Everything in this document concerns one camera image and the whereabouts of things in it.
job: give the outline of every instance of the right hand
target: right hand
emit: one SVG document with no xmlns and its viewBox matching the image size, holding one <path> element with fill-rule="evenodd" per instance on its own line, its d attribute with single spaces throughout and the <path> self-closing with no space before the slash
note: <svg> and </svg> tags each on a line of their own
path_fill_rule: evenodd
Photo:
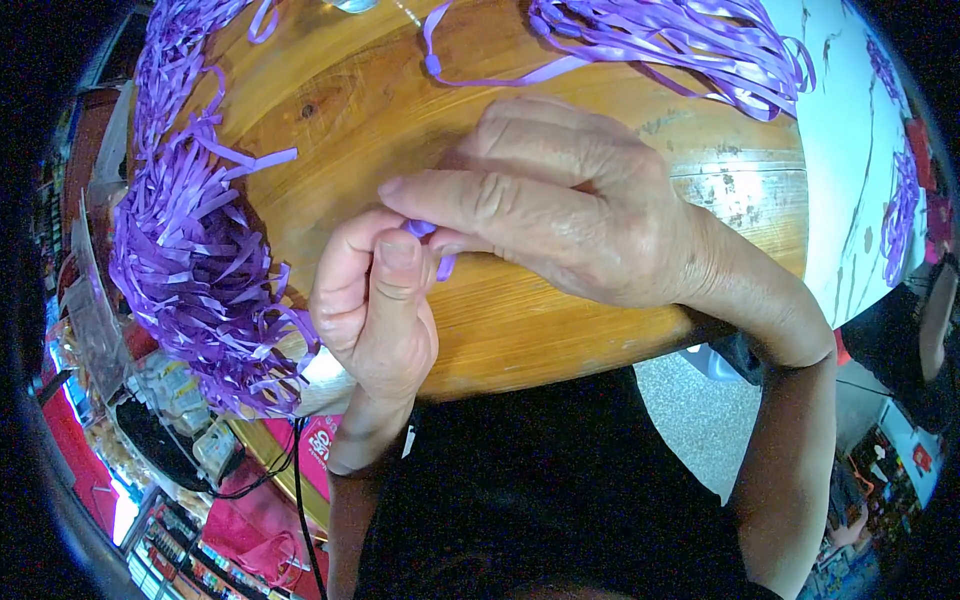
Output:
<svg viewBox="0 0 960 600">
<path fill-rule="evenodd" d="M 706 285 L 700 209 L 610 117 L 551 97 L 496 101 L 442 166 L 380 187 L 389 208 L 441 226 L 441 255 L 493 252 L 616 306 L 684 302 Z"/>
</svg>

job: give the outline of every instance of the forearm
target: forearm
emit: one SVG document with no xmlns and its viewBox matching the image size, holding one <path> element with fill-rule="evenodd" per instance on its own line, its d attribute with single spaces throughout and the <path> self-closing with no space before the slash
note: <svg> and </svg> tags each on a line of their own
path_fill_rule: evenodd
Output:
<svg viewBox="0 0 960 600">
<path fill-rule="evenodd" d="M 746 331 L 770 369 L 731 503 L 748 576 L 784 597 L 803 585 L 827 519 L 836 440 L 836 348 L 798 278 L 701 213 L 710 277 L 692 308 Z"/>
<path fill-rule="evenodd" d="M 706 282 L 684 304 L 746 332 L 773 367 L 810 367 L 836 351 L 820 306 L 798 277 L 709 211 L 691 209 Z"/>
<path fill-rule="evenodd" d="M 327 472 L 330 488 L 330 556 L 327 595 L 330 600 L 351 598 L 364 540 L 380 492 L 377 479 L 354 479 Z"/>
<path fill-rule="evenodd" d="M 373 402 L 357 386 L 327 461 L 330 489 L 329 597 L 353 597 L 364 539 L 383 471 L 402 444 L 413 400 Z"/>
<path fill-rule="evenodd" d="M 352 476 L 375 468 L 406 427 L 413 406 L 413 398 L 374 401 L 357 386 L 337 428 L 327 470 Z"/>
<path fill-rule="evenodd" d="M 920 364 L 925 381 L 936 377 L 944 362 L 944 337 L 956 292 L 957 274 L 952 267 L 944 265 L 930 291 L 920 323 Z"/>
</svg>

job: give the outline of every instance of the wooden table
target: wooden table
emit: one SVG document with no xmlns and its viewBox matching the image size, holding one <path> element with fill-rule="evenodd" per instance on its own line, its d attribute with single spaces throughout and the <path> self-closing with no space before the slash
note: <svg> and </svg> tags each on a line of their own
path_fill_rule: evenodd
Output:
<svg viewBox="0 0 960 600">
<path fill-rule="evenodd" d="M 255 156 L 299 149 L 297 160 L 239 182 L 274 261 L 292 267 L 289 289 L 298 306 L 305 307 L 330 232 L 374 204 L 380 182 L 432 166 L 490 101 L 517 94 L 444 86 L 425 74 L 414 15 L 423 19 L 437 1 L 411 0 L 402 8 L 384 0 L 347 15 L 316 0 L 286 0 L 277 7 L 276 32 L 262 45 L 247 41 L 254 3 L 207 43 L 208 62 L 228 79 L 221 143 Z M 435 34 L 444 75 L 510 78 L 554 58 L 525 22 L 512 2 L 458 2 Z M 700 87 L 686 73 L 670 74 Z M 207 73 L 181 122 L 205 106 L 215 88 Z M 672 164 L 683 198 L 803 275 L 807 187 L 796 121 L 781 116 L 760 123 L 716 102 L 683 98 L 628 64 L 595 64 L 527 89 L 629 125 Z M 705 341 L 723 328 L 677 306 L 623 310 L 565 296 L 485 255 L 462 256 L 429 301 L 440 356 L 421 391 L 436 399 L 600 372 Z M 324 399 L 306 410 L 335 412 L 350 385 L 341 373 L 318 381 L 326 387 L 318 396 Z M 256 423 L 236 430 L 251 445 L 269 445 Z M 264 459 L 275 450 L 254 454 Z M 315 508 L 325 525 L 325 511 Z"/>
</svg>

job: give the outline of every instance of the black cable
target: black cable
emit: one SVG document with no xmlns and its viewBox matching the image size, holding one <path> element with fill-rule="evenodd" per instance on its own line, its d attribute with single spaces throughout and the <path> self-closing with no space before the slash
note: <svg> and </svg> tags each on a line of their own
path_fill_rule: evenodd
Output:
<svg viewBox="0 0 960 600">
<path fill-rule="evenodd" d="M 862 385 L 853 383 L 852 381 L 845 381 L 845 380 L 843 380 L 843 379 L 837 379 L 837 383 L 846 383 L 846 384 L 849 385 L 849 386 L 853 386 L 854 388 L 859 388 L 859 389 L 861 389 L 861 390 L 863 390 L 863 391 L 865 391 L 865 392 L 873 392 L 874 394 L 876 394 L 876 395 L 878 395 L 878 396 L 886 396 L 886 397 L 893 397 L 893 396 L 894 396 L 893 394 L 887 394 L 886 392 L 881 392 L 880 390 L 874 390 L 874 389 L 871 389 L 871 388 L 868 388 L 868 387 L 865 387 L 865 386 L 862 386 Z"/>
<path fill-rule="evenodd" d="M 252 492 L 253 490 L 256 490 L 266 482 L 270 481 L 277 475 L 281 474 L 283 471 L 285 471 L 290 467 L 290 464 L 293 460 L 293 448 L 291 447 L 291 441 L 296 438 L 297 438 L 297 428 L 295 426 L 293 430 L 291 430 L 290 436 L 287 437 L 287 444 L 283 448 L 283 453 L 277 454 L 277 456 L 274 458 L 274 461 L 270 463 L 270 466 L 267 468 L 267 471 L 265 473 L 263 473 L 262 475 L 257 477 L 255 480 L 253 480 L 253 482 L 250 483 L 249 485 L 239 490 L 235 490 L 230 493 L 214 492 L 213 497 L 223 498 L 224 500 L 239 500 L 240 498 L 244 497 L 248 493 Z M 275 468 L 276 461 L 280 460 L 280 457 L 284 458 L 283 464 L 280 465 L 278 468 Z"/>
<path fill-rule="evenodd" d="M 313 569 L 313 576 L 317 579 L 317 588 L 320 590 L 320 597 L 326 600 L 324 579 L 320 576 L 320 567 L 317 564 L 317 553 L 313 549 L 310 530 L 306 526 L 306 516 L 303 514 L 303 493 L 300 490 L 300 432 L 306 425 L 306 420 L 297 419 L 297 422 L 298 425 L 294 427 L 294 488 L 297 490 L 297 512 L 300 514 L 300 528 L 303 530 L 303 540 L 306 541 L 306 551 L 310 555 L 310 568 Z"/>
</svg>

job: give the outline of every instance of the left hand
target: left hand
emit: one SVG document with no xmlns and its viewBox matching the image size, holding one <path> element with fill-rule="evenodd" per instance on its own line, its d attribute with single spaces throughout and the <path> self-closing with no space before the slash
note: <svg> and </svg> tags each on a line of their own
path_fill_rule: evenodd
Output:
<svg viewBox="0 0 960 600">
<path fill-rule="evenodd" d="M 436 257 L 384 208 L 338 226 L 321 256 L 310 317 L 324 345 L 376 406 L 412 403 L 437 360 L 426 303 Z"/>
</svg>

